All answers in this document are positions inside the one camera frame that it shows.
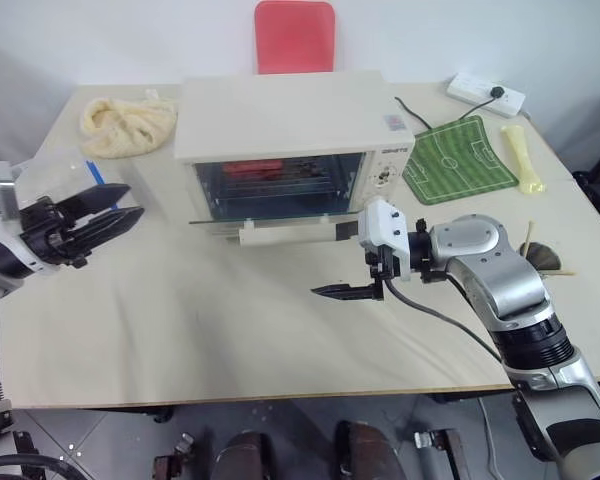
power strip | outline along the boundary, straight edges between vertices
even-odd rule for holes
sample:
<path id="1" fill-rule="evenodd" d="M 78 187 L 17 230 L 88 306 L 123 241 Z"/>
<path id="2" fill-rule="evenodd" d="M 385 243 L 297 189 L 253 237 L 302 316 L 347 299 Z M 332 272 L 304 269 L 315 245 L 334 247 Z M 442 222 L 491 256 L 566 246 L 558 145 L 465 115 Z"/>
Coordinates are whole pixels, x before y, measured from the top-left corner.
<path id="1" fill-rule="evenodd" d="M 498 86 L 504 88 L 504 95 L 483 108 L 509 118 L 516 116 L 522 108 L 525 94 L 482 78 L 459 73 L 449 84 L 447 95 L 471 105 L 479 105 L 490 100 L 491 89 Z"/>

beige table surface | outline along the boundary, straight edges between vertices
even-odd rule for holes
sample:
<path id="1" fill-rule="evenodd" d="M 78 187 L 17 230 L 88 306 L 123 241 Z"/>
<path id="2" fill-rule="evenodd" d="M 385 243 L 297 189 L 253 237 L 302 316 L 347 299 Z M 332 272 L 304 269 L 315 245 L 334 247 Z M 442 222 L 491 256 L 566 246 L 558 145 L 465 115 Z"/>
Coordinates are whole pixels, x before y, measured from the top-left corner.
<path id="1" fill-rule="evenodd" d="M 40 154 L 80 141 L 78 119 L 94 97 L 142 98 L 145 86 L 76 89 Z M 174 85 L 156 86 L 178 97 Z M 467 105 L 431 84 L 395 93 L 434 125 Z M 600 377 L 600 218 L 531 124 L 481 112 L 494 150 L 515 173 L 499 129 L 526 127 L 547 192 L 506 189 L 436 206 L 400 183 L 392 201 L 429 225 L 467 213 L 501 220 L 513 245 L 527 222 L 575 277 L 546 283 L 573 343 Z M 408 119 L 417 133 L 422 127 Z M 457 329 L 389 298 L 338 302 L 310 292 L 329 283 L 369 283 L 355 240 L 241 248 L 188 225 L 195 212 L 171 163 L 172 141 L 126 160 L 99 161 L 105 179 L 133 187 L 139 224 L 98 248 L 82 270 L 35 276 L 0 304 L 0 368 L 16 407 L 178 403 L 254 397 L 501 388 L 501 367 Z M 399 285 L 488 340 L 449 284 Z"/>

oven label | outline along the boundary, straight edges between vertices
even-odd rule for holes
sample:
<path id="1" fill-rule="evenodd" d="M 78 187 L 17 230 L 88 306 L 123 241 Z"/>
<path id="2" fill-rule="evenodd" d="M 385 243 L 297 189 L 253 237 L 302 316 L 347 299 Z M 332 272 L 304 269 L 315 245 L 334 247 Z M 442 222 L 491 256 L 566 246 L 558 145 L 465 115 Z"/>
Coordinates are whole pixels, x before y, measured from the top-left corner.
<path id="1" fill-rule="evenodd" d="M 389 130 L 395 132 L 396 130 L 406 130 L 407 126 L 402 121 L 402 117 L 400 115 L 385 115 L 384 121 L 387 122 L 389 126 Z"/>

red chair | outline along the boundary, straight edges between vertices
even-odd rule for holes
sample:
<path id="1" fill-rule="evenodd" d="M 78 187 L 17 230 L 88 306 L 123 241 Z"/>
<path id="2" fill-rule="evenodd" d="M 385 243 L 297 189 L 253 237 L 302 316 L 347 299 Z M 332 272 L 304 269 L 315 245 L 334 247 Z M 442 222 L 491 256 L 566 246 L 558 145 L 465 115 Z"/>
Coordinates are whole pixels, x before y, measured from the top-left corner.
<path id="1" fill-rule="evenodd" d="M 264 0 L 255 27 L 258 73 L 333 71 L 335 14 L 328 3 Z"/>

beige towel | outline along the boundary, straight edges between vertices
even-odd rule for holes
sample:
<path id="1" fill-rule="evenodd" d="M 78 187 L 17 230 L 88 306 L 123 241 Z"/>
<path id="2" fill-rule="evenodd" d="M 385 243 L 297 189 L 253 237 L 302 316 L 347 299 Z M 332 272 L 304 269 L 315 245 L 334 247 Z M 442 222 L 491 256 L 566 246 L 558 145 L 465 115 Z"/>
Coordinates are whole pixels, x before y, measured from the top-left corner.
<path id="1" fill-rule="evenodd" d="M 151 152 L 167 139 L 176 118 L 175 104 L 158 98 L 155 91 L 147 91 L 147 99 L 139 102 L 97 98 L 82 114 L 80 128 L 89 137 L 82 150 L 100 158 Z"/>

